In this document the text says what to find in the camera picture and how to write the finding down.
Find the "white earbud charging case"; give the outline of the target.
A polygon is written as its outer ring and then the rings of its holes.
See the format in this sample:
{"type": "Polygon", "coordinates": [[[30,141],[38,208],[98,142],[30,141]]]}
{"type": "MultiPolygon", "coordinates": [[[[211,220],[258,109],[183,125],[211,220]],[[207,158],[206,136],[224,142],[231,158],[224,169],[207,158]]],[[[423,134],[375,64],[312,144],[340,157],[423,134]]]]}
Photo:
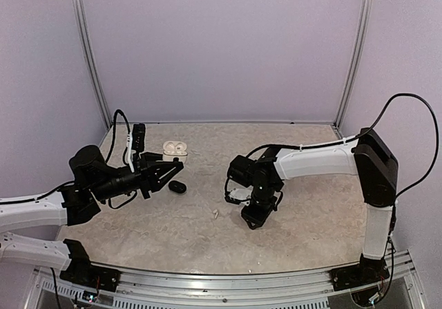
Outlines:
{"type": "Polygon", "coordinates": [[[188,153],[187,153],[187,144],[181,141],[166,141],[163,144],[163,161],[179,161],[186,162],[188,153]]]}

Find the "black earbud charging case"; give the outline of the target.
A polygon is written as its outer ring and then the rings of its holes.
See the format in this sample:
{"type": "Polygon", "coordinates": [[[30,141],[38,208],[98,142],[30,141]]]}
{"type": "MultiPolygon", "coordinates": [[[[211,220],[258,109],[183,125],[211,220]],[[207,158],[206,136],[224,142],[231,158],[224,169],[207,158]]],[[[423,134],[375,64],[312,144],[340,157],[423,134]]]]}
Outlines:
{"type": "Polygon", "coordinates": [[[187,187],[183,182],[172,180],[168,183],[168,188],[170,191],[176,194],[185,194],[187,187]]]}

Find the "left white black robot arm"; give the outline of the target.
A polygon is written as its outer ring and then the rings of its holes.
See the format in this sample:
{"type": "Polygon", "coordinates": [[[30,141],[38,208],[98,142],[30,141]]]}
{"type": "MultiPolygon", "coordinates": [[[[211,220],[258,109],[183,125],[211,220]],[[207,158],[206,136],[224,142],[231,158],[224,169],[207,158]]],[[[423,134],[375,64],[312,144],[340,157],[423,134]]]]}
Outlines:
{"type": "Polygon", "coordinates": [[[43,225],[82,225],[100,213],[100,204],[125,194],[150,198],[184,168],[181,158],[142,153],[124,167],[111,167],[99,147],[81,148],[69,161],[74,179],[46,194],[1,199],[1,262],[69,270],[78,282],[92,283],[96,268],[78,241],[45,241],[15,230],[43,225]]]}

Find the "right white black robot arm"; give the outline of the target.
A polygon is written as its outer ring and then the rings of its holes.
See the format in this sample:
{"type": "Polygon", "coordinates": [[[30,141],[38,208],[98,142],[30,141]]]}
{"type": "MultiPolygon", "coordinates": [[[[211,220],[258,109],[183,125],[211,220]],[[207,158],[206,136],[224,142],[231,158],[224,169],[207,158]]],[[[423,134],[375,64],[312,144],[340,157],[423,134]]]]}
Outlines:
{"type": "Polygon", "coordinates": [[[396,220],[398,161],[373,129],[358,135],[317,145],[265,144],[253,159],[236,156],[227,170],[224,199],[243,205],[241,216],[252,230],[262,227],[282,200],[285,181],[303,176],[345,174],[357,176],[367,207],[365,240],[353,277],[361,284],[391,274],[385,262],[387,242],[396,220]]]}

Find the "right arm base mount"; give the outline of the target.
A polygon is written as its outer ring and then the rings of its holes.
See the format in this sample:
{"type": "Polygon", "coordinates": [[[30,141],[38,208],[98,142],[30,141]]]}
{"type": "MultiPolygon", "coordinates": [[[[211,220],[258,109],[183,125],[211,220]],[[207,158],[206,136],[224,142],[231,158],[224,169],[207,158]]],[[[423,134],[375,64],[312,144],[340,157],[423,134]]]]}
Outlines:
{"type": "Polygon", "coordinates": [[[337,292],[386,280],[390,277],[390,272],[387,268],[376,271],[371,268],[361,268],[359,264],[356,264],[334,268],[329,272],[329,275],[333,289],[337,292]]]}

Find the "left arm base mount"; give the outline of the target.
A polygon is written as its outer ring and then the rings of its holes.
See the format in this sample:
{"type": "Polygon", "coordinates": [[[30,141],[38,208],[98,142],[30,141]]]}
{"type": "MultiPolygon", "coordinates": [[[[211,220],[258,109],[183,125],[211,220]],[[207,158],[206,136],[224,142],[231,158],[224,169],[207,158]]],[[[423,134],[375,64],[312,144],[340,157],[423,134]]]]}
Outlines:
{"type": "Polygon", "coordinates": [[[97,265],[73,265],[60,272],[60,279],[96,290],[115,292],[121,272],[97,265]]]}

